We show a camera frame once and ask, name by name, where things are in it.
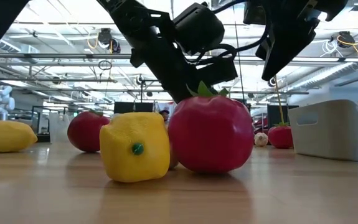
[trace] ceiling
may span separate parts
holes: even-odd
[[[146,7],[159,11],[169,12],[171,17],[177,16],[185,8],[193,2],[203,2],[194,0],[142,0]],[[264,27],[258,25],[246,26],[242,24],[243,6],[235,9],[227,9],[217,15],[224,23],[225,36],[223,43],[234,46],[247,45],[256,41],[263,33]],[[101,28],[110,28],[113,37],[119,41],[121,45],[121,54],[130,54],[130,46],[125,38],[120,34],[117,27],[109,14],[97,3],[96,0],[33,0],[20,13],[16,21],[12,24],[3,41],[20,48],[20,45],[30,45],[35,52],[43,54],[108,54],[98,44],[95,48],[96,37]],[[327,41],[332,35],[337,35],[339,31],[349,31],[358,42],[358,11],[343,12],[337,16],[332,22],[322,21],[316,29],[317,36],[312,44],[306,47],[298,56],[299,57],[337,57],[337,54],[346,55],[354,54],[353,48],[339,49],[339,53],[333,50],[331,54],[325,54],[324,48]],[[256,49],[242,52],[243,56],[254,56]],[[100,91],[105,97],[115,101],[133,101],[134,97],[138,98],[138,94],[125,93],[126,90],[136,90],[140,86],[136,84],[136,78],[139,74],[147,79],[155,79],[151,71],[145,67],[134,68],[130,65],[128,59],[109,60],[112,63],[110,70],[101,70],[98,68],[99,60],[67,60],[58,58],[39,59],[38,62],[47,63],[81,63],[83,66],[37,66],[31,68],[28,62],[16,58],[0,58],[0,65],[4,67],[4,75],[6,77],[9,72],[6,69],[15,71],[17,77],[36,78],[112,78],[116,83],[112,82],[62,82],[54,85],[51,82],[27,82],[28,86],[42,86],[44,88],[71,88],[75,91],[77,88],[92,89],[114,89],[122,90],[122,92]],[[288,77],[297,79],[302,75],[310,73],[317,69],[315,65],[289,65],[279,72],[278,78],[285,80]],[[240,67],[237,65],[238,73],[242,74],[244,91],[262,91],[269,86],[261,79],[263,64],[248,65],[242,63]],[[241,82],[234,80],[228,83],[221,83],[218,88],[229,87],[232,90],[241,90]],[[148,87],[149,90],[156,90],[152,97],[144,95],[144,99],[148,100],[170,100],[167,93],[158,93],[162,90],[158,83],[153,83]],[[77,93],[65,92],[64,95],[82,97]]]

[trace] person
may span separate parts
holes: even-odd
[[[168,110],[161,110],[159,112],[160,115],[164,118],[165,124],[167,125],[167,121],[169,120],[169,111]]]

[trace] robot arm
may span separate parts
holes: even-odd
[[[195,90],[200,81],[211,87],[236,78],[237,52],[258,45],[256,56],[265,61],[262,79],[268,81],[311,43],[321,12],[330,21],[347,4],[347,0],[235,0],[211,11],[206,3],[194,3],[172,21],[168,13],[147,9],[135,0],[97,1],[132,46],[131,64],[145,63],[176,103],[191,96],[187,85]],[[221,44],[224,26],[215,13],[245,1],[244,23],[266,25],[265,33],[259,41],[237,49]],[[214,49],[226,51],[201,60]],[[183,52],[198,58],[189,61]]]

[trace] table surface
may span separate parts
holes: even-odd
[[[99,154],[36,144],[0,154],[0,223],[358,223],[358,162],[255,149],[230,175],[183,167],[112,182]]]

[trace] red toy apple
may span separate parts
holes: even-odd
[[[253,148],[252,118],[239,101],[212,94],[201,82],[194,97],[181,101],[168,132],[173,155],[189,170],[218,174],[241,167]]]
[[[100,130],[110,120],[102,113],[86,111],[74,117],[68,127],[68,139],[73,146],[83,152],[100,150]]]
[[[268,140],[277,149],[289,149],[293,147],[291,127],[286,123],[280,123],[268,130]]]

